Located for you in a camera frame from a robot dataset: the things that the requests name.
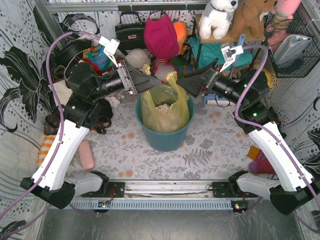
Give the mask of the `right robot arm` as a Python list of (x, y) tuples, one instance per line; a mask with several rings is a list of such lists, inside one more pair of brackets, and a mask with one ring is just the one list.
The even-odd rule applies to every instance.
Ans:
[(177, 80), (177, 84), (197, 98), (201, 94), (215, 93), (235, 104), (237, 125), (258, 145), (278, 180), (271, 181), (246, 171), (230, 177), (233, 187), (271, 201), (282, 214), (288, 215), (310, 200), (320, 202), (320, 181), (297, 160), (284, 141), (275, 116), (261, 102), (270, 90), (261, 62), (238, 82), (231, 81), (216, 68), (217, 61), (196, 69)]

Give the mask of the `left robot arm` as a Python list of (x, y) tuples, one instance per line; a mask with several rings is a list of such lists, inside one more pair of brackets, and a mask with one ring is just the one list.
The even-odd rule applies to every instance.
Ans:
[(60, 126), (44, 161), (20, 186), (48, 204), (64, 209), (74, 197), (84, 194), (104, 196), (109, 192), (109, 178), (91, 171), (83, 176), (66, 178), (68, 166), (81, 141), (89, 131), (111, 125), (111, 108), (105, 97), (122, 90), (136, 96), (161, 85), (161, 81), (135, 69), (123, 58), (112, 73), (98, 76), (87, 62), (70, 69), (67, 85), (72, 94), (60, 111)]

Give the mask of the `yellow trash bag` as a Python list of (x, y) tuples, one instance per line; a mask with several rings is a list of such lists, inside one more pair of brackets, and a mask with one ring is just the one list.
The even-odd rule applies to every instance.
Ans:
[(149, 130), (169, 134), (189, 123), (189, 96), (177, 84), (176, 71), (167, 73), (166, 84), (146, 91), (141, 96), (142, 124)]

